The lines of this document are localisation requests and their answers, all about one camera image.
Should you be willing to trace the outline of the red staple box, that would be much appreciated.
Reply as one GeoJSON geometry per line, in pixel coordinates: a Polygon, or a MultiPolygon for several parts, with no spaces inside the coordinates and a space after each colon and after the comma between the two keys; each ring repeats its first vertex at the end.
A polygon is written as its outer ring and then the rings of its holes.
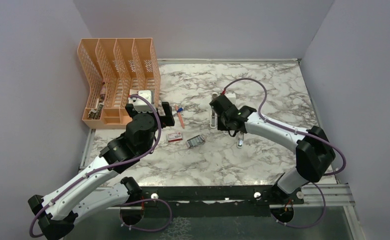
{"type": "Polygon", "coordinates": [[[167,141],[169,143],[171,143],[171,142],[178,142],[178,141],[182,141],[182,140],[183,140],[183,136],[182,136],[182,133],[179,132],[179,131],[167,134],[167,141]]]}

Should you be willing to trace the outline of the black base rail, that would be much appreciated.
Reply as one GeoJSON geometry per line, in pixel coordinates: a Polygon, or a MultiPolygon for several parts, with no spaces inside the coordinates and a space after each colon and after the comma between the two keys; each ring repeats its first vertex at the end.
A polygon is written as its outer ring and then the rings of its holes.
{"type": "Polygon", "coordinates": [[[72,212],[79,221],[106,210],[120,207],[126,217],[269,217],[273,211],[293,216],[293,205],[303,204],[297,194],[288,195],[274,185],[245,186],[143,186],[131,177],[103,191],[94,191],[80,201],[72,212]]]}

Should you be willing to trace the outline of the small white stapler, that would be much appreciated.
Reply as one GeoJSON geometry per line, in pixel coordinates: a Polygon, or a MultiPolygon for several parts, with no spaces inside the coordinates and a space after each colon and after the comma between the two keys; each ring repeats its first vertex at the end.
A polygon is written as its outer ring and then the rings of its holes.
{"type": "Polygon", "coordinates": [[[241,149],[243,147],[243,142],[244,142],[244,133],[239,132],[237,134],[237,148],[241,149]]]}

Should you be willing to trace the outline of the orange plastic file organizer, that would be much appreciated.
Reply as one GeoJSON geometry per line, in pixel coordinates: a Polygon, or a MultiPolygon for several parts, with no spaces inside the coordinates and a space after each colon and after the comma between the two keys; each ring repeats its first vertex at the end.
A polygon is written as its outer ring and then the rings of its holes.
{"type": "Polygon", "coordinates": [[[125,110],[130,89],[153,91],[159,106],[161,77],[152,38],[83,38],[77,55],[90,87],[82,116],[90,129],[124,129],[131,120],[125,110]],[[104,103],[100,119],[88,119],[98,99],[104,103]]]}

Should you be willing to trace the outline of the white card in organizer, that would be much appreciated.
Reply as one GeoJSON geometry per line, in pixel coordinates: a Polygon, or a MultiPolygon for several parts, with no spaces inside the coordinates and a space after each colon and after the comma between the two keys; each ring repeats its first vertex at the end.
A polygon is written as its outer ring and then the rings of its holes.
{"type": "Polygon", "coordinates": [[[136,89],[130,89],[129,90],[129,94],[128,94],[128,103],[129,104],[135,104],[136,103],[136,101],[138,100],[138,98],[137,97],[131,97],[132,95],[138,95],[138,90],[136,90],[136,89]]]}

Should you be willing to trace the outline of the grey staple tray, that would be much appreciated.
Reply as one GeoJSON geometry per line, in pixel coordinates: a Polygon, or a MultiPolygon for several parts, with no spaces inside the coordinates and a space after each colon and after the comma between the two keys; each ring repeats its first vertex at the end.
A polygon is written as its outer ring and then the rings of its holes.
{"type": "Polygon", "coordinates": [[[186,145],[189,149],[199,147],[205,143],[205,138],[203,135],[196,135],[186,141],[186,145]]]}

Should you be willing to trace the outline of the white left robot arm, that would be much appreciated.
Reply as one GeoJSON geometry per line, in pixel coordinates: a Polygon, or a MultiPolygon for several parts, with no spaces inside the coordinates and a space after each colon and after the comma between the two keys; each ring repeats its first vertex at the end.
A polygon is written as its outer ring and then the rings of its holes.
{"type": "Polygon", "coordinates": [[[161,103],[161,116],[148,99],[150,94],[149,90],[141,90],[130,95],[125,109],[131,121],[125,132],[110,141],[90,165],[50,194],[34,195],[28,200],[34,214],[29,227],[32,238],[60,240],[99,211],[143,202],[142,189],[132,177],[106,190],[96,189],[151,154],[159,144],[162,129],[175,125],[170,104],[161,103]]]}

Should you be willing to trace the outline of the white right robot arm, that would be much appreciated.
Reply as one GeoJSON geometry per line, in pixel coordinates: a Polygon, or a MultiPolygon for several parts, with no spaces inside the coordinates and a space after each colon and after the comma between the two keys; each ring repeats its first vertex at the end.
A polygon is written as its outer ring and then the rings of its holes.
{"type": "Polygon", "coordinates": [[[336,158],[324,130],[318,126],[311,129],[296,128],[266,118],[253,107],[237,108],[223,94],[214,98],[210,106],[217,114],[218,130],[260,136],[295,154],[295,166],[279,177],[269,192],[272,199],[279,204],[288,200],[301,186],[317,183],[336,158]]]}

